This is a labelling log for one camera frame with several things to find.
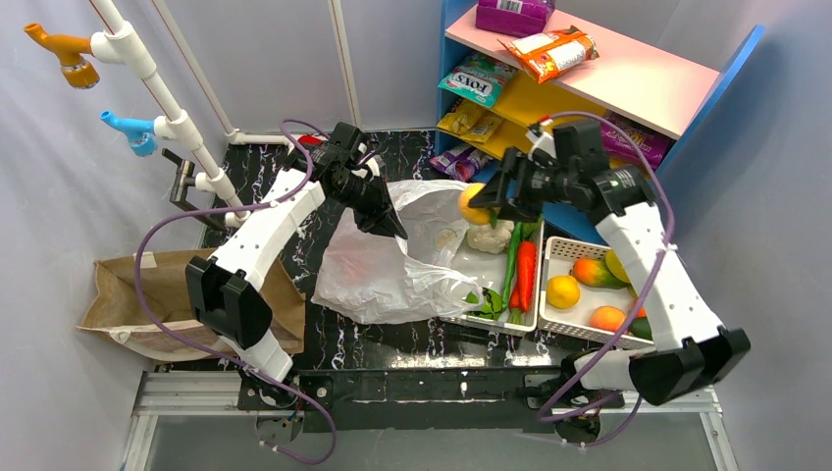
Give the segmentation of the white plastic grocery bag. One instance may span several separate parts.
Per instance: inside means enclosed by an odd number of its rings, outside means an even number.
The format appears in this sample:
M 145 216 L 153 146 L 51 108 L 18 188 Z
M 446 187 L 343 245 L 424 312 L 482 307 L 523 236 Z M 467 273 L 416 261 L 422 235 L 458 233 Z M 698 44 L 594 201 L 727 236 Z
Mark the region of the white plastic grocery bag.
M 312 302 L 359 324 L 403 324 L 482 308 L 482 287 L 451 267 L 469 228 L 457 206 L 467 186 L 389 183 L 405 237 L 362 233 L 345 210 L 324 251 Z

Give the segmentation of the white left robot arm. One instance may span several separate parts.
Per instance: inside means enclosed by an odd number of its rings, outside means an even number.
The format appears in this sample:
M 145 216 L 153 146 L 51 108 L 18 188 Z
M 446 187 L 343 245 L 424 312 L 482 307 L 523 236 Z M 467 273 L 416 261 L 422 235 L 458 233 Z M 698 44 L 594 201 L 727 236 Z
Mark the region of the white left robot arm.
M 248 369 L 281 382 L 290 355 L 271 330 L 261 290 L 291 235 L 326 200 L 351 209 L 357 229 L 405 240 L 387 183 L 370 164 L 373 147 L 359 128 L 338 123 L 322 141 L 296 143 L 263 201 L 227 242 L 194 257 L 185 280 L 195 319 L 230 346 Z

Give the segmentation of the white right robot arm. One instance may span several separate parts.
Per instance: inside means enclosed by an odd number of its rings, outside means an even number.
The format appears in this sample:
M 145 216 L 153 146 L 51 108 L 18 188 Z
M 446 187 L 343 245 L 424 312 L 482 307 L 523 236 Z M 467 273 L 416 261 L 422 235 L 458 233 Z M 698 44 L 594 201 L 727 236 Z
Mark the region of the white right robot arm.
M 645 311 L 652 345 L 619 349 L 608 340 L 561 365 L 555 399 L 594 390 L 629 391 L 661 405 L 721 382 L 750 351 L 742 329 L 708 307 L 672 243 L 675 217 L 648 163 L 611 168 L 602 145 L 606 119 L 556 113 L 529 126 L 531 149 L 508 148 L 473 208 L 532 223 L 549 203 L 584 213 L 616 254 Z

